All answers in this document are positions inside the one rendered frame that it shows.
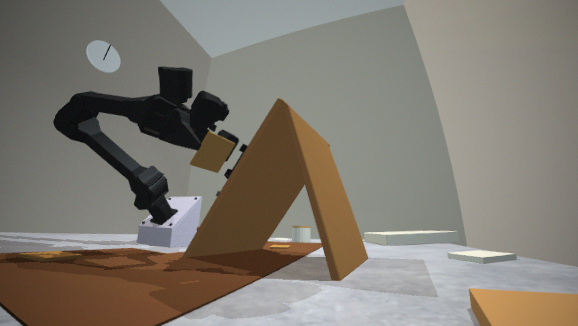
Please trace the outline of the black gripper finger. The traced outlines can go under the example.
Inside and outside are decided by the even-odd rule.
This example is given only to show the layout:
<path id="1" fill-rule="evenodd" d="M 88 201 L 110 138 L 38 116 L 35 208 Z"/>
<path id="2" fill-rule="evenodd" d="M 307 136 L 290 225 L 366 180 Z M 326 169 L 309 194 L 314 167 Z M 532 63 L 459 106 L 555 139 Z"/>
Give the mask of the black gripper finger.
<path id="1" fill-rule="evenodd" d="M 220 131 L 217 136 L 222 136 L 222 137 L 224 137 L 224 138 L 226 138 L 226 139 L 228 139 L 228 140 L 230 140 L 230 138 L 231 138 L 230 134 L 228 134 L 228 133 L 226 133 L 226 132 L 224 133 L 224 132 L 222 132 L 222 131 Z M 229 157 L 230 157 L 230 155 L 228 156 L 228 158 L 226 159 L 226 161 L 229 159 Z"/>
<path id="2" fill-rule="evenodd" d="M 190 114 L 178 108 L 171 111 L 158 137 L 160 140 L 184 148 L 198 150 L 201 146 L 200 140 L 191 129 Z"/>

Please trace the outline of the tan flat board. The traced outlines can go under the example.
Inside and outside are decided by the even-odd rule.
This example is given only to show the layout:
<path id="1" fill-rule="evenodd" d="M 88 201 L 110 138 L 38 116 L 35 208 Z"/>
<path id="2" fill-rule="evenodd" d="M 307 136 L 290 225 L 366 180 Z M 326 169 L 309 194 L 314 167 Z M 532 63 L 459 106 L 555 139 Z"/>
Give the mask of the tan flat board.
<path id="1" fill-rule="evenodd" d="M 480 326 L 578 326 L 578 294 L 469 288 Z"/>

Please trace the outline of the brown wooden easel board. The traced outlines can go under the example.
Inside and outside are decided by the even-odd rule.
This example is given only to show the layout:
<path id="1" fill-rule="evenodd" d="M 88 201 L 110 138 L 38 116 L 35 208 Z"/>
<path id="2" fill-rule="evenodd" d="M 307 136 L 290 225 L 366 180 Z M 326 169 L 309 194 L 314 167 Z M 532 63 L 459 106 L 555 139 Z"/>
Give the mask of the brown wooden easel board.
<path id="1" fill-rule="evenodd" d="M 304 187 L 333 281 L 368 259 L 330 145 L 278 98 L 183 257 L 261 250 Z"/>

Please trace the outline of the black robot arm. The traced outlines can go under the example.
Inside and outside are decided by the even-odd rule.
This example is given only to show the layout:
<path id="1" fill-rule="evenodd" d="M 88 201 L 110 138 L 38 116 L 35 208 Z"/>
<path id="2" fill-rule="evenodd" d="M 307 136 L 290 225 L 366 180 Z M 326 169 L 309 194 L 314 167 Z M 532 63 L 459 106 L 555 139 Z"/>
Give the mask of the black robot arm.
<path id="1" fill-rule="evenodd" d="M 175 213 L 165 198 L 168 190 L 167 179 L 164 173 L 154 166 L 142 167 L 130 157 L 121 147 L 101 132 L 99 121 L 96 119 L 99 112 L 126 116 L 131 122 L 138 123 L 145 106 L 153 96 L 159 96 L 172 102 L 179 109 L 186 107 L 183 103 L 192 97 L 193 70 L 174 67 L 158 67 L 160 93 L 152 96 L 131 98 L 96 93 L 93 91 L 76 93 L 56 114 L 54 127 L 71 140 L 88 145 L 111 167 L 121 173 L 130 183 L 131 191 L 136 194 L 134 205 L 137 209 L 148 210 L 153 218 L 151 223 L 164 224 Z M 189 109 L 189 108 L 188 108 Z M 205 91 L 200 91 L 195 98 L 191 114 L 210 123 L 209 129 L 216 131 L 215 122 L 224 121 L 229 114 L 227 103 Z"/>

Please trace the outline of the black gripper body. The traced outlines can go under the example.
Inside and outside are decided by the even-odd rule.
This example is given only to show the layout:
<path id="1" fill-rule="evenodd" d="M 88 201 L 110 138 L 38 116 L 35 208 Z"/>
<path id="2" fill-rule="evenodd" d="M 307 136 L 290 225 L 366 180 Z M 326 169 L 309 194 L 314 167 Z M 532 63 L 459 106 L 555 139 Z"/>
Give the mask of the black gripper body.
<path id="1" fill-rule="evenodd" d="M 168 102 L 166 99 L 162 97 L 153 96 L 149 100 L 148 104 L 145 106 L 143 113 L 138 120 L 137 125 L 140 131 L 154 138 L 158 138 L 162 127 L 164 126 L 166 120 L 170 116 L 171 111 L 177 107 L 178 106 L 176 106 L 172 102 L 171 103 Z M 179 110 L 183 110 L 186 113 L 190 114 L 191 129 L 198 137 L 198 139 L 200 140 L 199 142 L 201 144 L 207 133 L 210 131 L 208 130 L 210 123 L 204 121 L 201 118 L 197 118 L 196 116 L 191 114 L 189 112 L 190 109 L 188 108 L 180 106 Z M 225 133 L 226 131 L 222 130 L 222 132 Z M 236 146 L 238 145 L 239 138 L 228 131 L 226 133 L 230 134 L 231 136 L 230 141 L 236 143 L 233 150 L 229 154 L 231 156 Z"/>

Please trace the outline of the grey cylindrical container with orange lid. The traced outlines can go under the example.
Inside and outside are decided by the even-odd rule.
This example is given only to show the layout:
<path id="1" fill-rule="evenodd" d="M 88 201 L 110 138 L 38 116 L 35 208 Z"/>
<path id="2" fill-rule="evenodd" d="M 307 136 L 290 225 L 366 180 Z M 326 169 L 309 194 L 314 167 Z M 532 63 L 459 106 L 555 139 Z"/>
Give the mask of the grey cylindrical container with orange lid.
<path id="1" fill-rule="evenodd" d="M 292 226 L 292 242 L 311 242 L 311 226 Z"/>

